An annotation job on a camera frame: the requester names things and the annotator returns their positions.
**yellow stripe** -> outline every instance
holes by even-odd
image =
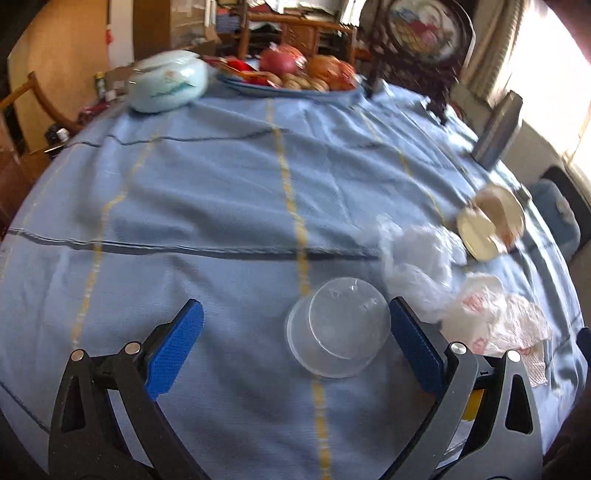
[[[295,241],[297,245],[295,260],[297,263],[298,280],[300,284],[300,295],[305,297],[310,293],[310,263],[306,254],[306,245],[308,241],[308,232],[304,219],[298,215],[296,209],[296,196],[291,182],[290,167],[285,157],[283,146],[283,134],[279,127],[273,121],[273,101],[267,100],[267,122],[269,122],[275,137],[275,147],[277,149],[277,160],[281,167],[281,181],[283,191],[285,192],[285,204],[287,211],[295,223]],[[330,480],[330,444],[328,433],[328,422],[326,417],[326,400],[324,397],[324,387],[320,378],[312,378],[312,398],[314,401],[314,426],[316,428],[316,438],[318,441],[318,457],[320,462],[320,472],[322,480]]]
[[[355,106],[355,111],[361,116],[361,118],[363,119],[363,121],[367,125],[368,129],[371,131],[371,133],[374,136],[374,138],[376,139],[376,141],[384,144],[385,142],[382,140],[382,137],[379,134],[379,132],[374,128],[374,126],[372,125],[372,123],[363,114],[363,112],[361,111],[361,109],[358,106]],[[402,166],[404,167],[404,170],[406,171],[407,175],[409,177],[411,177],[412,179],[415,179],[416,180],[415,176],[413,175],[413,171],[410,168],[410,165],[408,163],[407,158],[397,148],[396,148],[396,152],[398,152],[398,155],[400,156],[400,162],[402,162]],[[431,203],[433,204],[433,207],[435,208],[435,211],[439,215],[439,218],[441,219],[441,223],[443,224],[443,226],[445,228],[447,228],[447,229],[450,229],[450,226],[447,223],[447,220],[446,220],[445,216],[443,215],[443,211],[441,210],[441,208],[440,208],[439,204],[437,203],[437,200],[435,199],[435,197],[433,196],[433,194],[430,191],[428,191],[427,189],[425,189],[424,187],[422,187],[421,185],[418,185],[417,184],[417,186],[423,191],[423,193],[425,195],[427,195],[431,199]]]
[[[27,214],[25,215],[25,218],[22,220],[22,224],[21,224],[21,229],[24,229],[29,221],[29,218],[31,217],[31,214],[33,213],[33,211],[37,208],[37,205],[39,205],[39,202],[41,201],[41,199],[43,198],[43,196],[45,195],[45,192],[47,190],[47,187],[49,186],[49,184],[54,180],[54,178],[57,177],[57,174],[60,172],[60,170],[66,166],[66,164],[68,163],[68,161],[70,160],[70,157],[72,156],[72,152],[74,151],[74,149],[80,144],[76,144],[73,147],[70,147],[70,151],[68,152],[68,155],[66,157],[66,159],[61,162],[61,165],[59,167],[57,167],[52,173],[51,176],[47,179],[47,181],[45,182],[45,185],[43,185],[43,187],[41,188],[41,191],[39,192],[39,195],[37,195],[37,198],[35,199],[35,201],[33,202],[33,204],[31,205],[31,208],[29,208],[29,211],[27,212]],[[20,236],[22,234],[22,231],[19,231],[16,236]],[[8,251],[7,255],[6,255],[6,261],[4,262],[4,267],[2,269],[2,272],[0,273],[0,283],[4,280],[4,276],[6,274],[6,270],[8,269],[8,264],[10,262],[10,259],[12,258],[12,250],[14,249],[14,245],[15,245],[15,241],[16,239],[12,242],[12,247],[10,247],[10,250]]]
[[[76,321],[72,327],[72,347],[78,348],[80,335],[82,334],[82,327],[84,326],[84,321],[86,319],[86,314],[88,313],[88,309],[90,308],[90,301],[92,299],[92,293],[94,292],[96,279],[99,276],[100,266],[103,260],[103,241],[105,239],[105,231],[107,227],[107,223],[109,222],[109,215],[111,214],[111,210],[115,205],[125,200],[127,194],[129,193],[129,189],[131,188],[131,181],[133,180],[135,174],[138,170],[144,166],[146,158],[154,148],[154,138],[157,137],[158,134],[155,134],[154,137],[150,139],[150,142],[146,145],[143,152],[140,154],[137,161],[134,163],[134,166],[131,168],[131,172],[129,174],[129,178],[127,183],[121,191],[120,194],[117,195],[114,199],[110,202],[107,202],[104,205],[101,214],[100,214],[100,228],[99,228],[99,235],[96,239],[96,242],[92,246],[93,250],[93,259],[92,259],[92,268],[86,279],[86,288],[84,290],[84,297],[82,298],[82,305],[80,306],[80,310],[78,311],[78,315],[76,316]]]

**blue gripper pad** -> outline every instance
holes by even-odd
[[[425,392],[435,395],[439,400],[446,390],[446,364],[431,341],[435,340],[439,348],[443,345],[447,347],[447,342],[439,330],[434,332],[431,338],[427,336],[418,324],[420,320],[401,297],[390,302],[390,315],[392,317],[392,334],[413,369],[421,388]],[[428,323],[423,325],[425,328],[437,329],[435,325]]]
[[[146,390],[152,400],[173,386],[193,344],[203,330],[203,307],[189,300],[171,322],[170,331],[159,347],[146,358]]]

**pomegranate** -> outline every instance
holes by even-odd
[[[271,45],[271,47],[266,48],[261,53],[260,71],[271,72],[278,77],[281,77],[286,73],[297,72],[299,70],[298,61],[300,58],[297,57],[294,50],[301,56],[300,51],[294,47],[286,49],[285,46],[282,45]]]

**metal screw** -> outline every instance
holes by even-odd
[[[138,342],[130,342],[127,345],[125,345],[125,353],[127,353],[128,355],[135,355],[139,352],[140,348],[141,345]]]
[[[516,352],[515,350],[509,350],[507,352],[507,358],[512,362],[517,363],[521,360],[521,355],[519,354],[519,352]]]
[[[84,350],[74,350],[70,355],[73,362],[78,362],[84,358]]]
[[[452,352],[456,355],[463,355],[467,351],[466,345],[459,342],[452,343],[452,346],[450,348],[452,349]]]

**bottle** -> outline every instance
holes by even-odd
[[[510,149],[521,128],[523,98],[513,90],[494,108],[484,131],[472,150],[472,158],[492,171]]]
[[[99,98],[99,103],[104,102],[107,88],[105,83],[105,74],[103,72],[97,72],[95,75],[95,88],[96,96]]]

